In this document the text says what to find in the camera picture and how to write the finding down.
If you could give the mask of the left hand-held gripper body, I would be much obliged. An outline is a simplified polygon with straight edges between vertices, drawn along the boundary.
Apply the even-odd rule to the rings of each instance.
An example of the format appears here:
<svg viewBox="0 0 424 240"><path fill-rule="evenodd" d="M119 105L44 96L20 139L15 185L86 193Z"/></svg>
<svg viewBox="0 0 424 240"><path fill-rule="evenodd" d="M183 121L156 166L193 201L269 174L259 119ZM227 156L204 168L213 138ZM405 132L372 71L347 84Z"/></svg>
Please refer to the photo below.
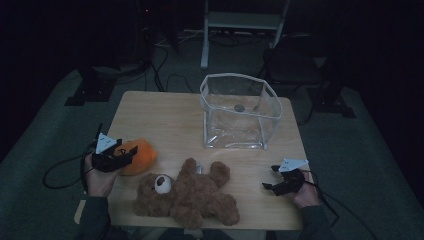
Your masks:
<svg viewBox="0 0 424 240"><path fill-rule="evenodd" d="M101 172L112 172L131 163L131 153L125 149L115 150L122 145L121 139L113 139L100 133L95 152L92 154L92 167Z"/></svg>

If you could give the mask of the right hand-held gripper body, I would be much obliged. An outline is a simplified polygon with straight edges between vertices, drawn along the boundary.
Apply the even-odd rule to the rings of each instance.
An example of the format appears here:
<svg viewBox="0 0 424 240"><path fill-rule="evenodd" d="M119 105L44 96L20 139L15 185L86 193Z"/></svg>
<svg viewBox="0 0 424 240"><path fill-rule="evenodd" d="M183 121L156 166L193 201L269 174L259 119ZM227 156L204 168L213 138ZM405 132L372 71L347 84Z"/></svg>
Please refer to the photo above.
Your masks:
<svg viewBox="0 0 424 240"><path fill-rule="evenodd" d="M278 193L285 195L288 193L297 193L305 182L301 168L309 163L306 159L287 159L285 158L278 168L283 181L279 186Z"/></svg>

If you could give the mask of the orange plush toy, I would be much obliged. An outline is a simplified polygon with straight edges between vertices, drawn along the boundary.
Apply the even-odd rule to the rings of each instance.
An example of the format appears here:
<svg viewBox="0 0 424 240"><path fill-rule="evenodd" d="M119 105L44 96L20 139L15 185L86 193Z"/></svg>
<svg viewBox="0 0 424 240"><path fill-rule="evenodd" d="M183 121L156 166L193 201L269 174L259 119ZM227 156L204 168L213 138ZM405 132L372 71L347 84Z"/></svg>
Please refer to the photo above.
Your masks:
<svg viewBox="0 0 424 240"><path fill-rule="evenodd" d="M122 176L133 176L147 171L154 165L158 156L156 150L146 139L140 138L131 142L132 148L138 147L138 152L133 157L132 163L121 170L120 174Z"/></svg>

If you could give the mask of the clear plastic storage bag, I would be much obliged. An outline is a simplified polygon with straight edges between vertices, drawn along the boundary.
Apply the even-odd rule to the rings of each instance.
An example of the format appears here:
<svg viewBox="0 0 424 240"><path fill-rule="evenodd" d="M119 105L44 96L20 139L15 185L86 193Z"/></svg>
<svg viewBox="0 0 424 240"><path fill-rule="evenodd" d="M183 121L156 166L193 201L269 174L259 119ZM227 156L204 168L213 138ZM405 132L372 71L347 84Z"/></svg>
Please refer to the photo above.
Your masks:
<svg viewBox="0 0 424 240"><path fill-rule="evenodd" d="M200 85L206 148L267 149L283 108L263 79L238 73L207 75Z"/></svg>

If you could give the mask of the brown teddy bear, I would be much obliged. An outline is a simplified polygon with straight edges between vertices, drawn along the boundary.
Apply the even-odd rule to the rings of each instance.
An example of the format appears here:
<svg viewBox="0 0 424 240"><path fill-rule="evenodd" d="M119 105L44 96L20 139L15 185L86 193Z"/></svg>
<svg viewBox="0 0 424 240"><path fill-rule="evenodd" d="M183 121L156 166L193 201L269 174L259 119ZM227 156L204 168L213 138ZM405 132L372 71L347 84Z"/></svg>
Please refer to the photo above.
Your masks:
<svg viewBox="0 0 424 240"><path fill-rule="evenodd" d="M195 230L204 218L215 217L223 225L239 222L236 199L220 188L230 180L230 168L221 161L211 164L208 174L197 172L197 162L186 159L176 179L149 173L139 181L133 211L138 216L170 216L184 228Z"/></svg>

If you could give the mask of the person's right hand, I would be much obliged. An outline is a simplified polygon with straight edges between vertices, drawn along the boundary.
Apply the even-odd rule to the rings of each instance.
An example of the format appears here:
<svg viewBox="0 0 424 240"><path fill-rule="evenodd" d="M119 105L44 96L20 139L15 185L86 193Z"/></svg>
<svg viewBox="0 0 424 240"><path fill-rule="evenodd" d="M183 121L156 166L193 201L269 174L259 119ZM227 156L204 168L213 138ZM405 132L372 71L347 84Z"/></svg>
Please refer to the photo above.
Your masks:
<svg viewBox="0 0 424 240"><path fill-rule="evenodd" d="M315 187L307 183L309 180L309 173L303 172L303 176L305 183L297 193L291 193L289 195L290 199L300 209L311 206L319 206L320 201Z"/></svg>

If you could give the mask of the person's left hand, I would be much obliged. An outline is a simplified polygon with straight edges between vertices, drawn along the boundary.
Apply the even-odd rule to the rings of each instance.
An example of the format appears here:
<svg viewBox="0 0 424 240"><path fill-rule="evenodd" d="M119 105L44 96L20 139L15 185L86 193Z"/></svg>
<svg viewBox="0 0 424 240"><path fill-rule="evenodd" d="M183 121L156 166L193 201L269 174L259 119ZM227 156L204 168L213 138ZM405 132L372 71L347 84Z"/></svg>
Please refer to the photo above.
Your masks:
<svg viewBox="0 0 424 240"><path fill-rule="evenodd" d="M115 179L121 172L117 169L112 172L102 172L92 166L92 155L85 157L85 167L87 173L85 180L87 183L87 193L90 197L108 197L112 191Z"/></svg>

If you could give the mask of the black stand base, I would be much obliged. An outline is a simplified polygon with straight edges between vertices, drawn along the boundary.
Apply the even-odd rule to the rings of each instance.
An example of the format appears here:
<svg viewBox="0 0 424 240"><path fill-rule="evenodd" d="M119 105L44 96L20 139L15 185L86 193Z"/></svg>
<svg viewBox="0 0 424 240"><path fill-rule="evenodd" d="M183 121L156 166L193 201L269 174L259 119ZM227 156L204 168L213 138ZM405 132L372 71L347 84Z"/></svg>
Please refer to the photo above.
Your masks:
<svg viewBox="0 0 424 240"><path fill-rule="evenodd" d="M83 106L86 102L108 102L113 92L116 78L101 74L93 67L77 68L82 80L74 95L69 97L66 106Z"/></svg>
<svg viewBox="0 0 424 240"><path fill-rule="evenodd" d="M318 88L313 102L313 109L319 113L338 113L344 118L355 118L356 115L342 98L343 78L335 61L328 58L322 68L323 82Z"/></svg>

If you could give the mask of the black chair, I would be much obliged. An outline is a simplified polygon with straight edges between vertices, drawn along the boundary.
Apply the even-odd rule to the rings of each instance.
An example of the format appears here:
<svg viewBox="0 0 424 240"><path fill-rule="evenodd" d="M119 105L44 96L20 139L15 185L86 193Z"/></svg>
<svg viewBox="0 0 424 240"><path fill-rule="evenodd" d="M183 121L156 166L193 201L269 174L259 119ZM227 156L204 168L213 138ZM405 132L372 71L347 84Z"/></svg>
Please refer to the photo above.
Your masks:
<svg viewBox="0 0 424 240"><path fill-rule="evenodd" d="M296 32L283 35L278 43L262 54L263 65L257 77L264 77L270 85L301 86L323 83L316 59L325 61L328 44L322 37Z"/></svg>

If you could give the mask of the white metal stand frame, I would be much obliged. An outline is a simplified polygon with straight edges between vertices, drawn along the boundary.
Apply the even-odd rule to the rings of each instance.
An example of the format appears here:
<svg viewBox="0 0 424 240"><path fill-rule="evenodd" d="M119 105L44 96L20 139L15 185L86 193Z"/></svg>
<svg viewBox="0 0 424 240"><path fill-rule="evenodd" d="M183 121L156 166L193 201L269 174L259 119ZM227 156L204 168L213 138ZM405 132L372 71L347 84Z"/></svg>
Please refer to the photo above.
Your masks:
<svg viewBox="0 0 424 240"><path fill-rule="evenodd" d="M209 0L205 0L200 68L207 69L209 64L210 28L273 30L275 32L274 41L270 47L275 47L281 38L290 2L291 0L283 0L279 14L259 14L210 11Z"/></svg>

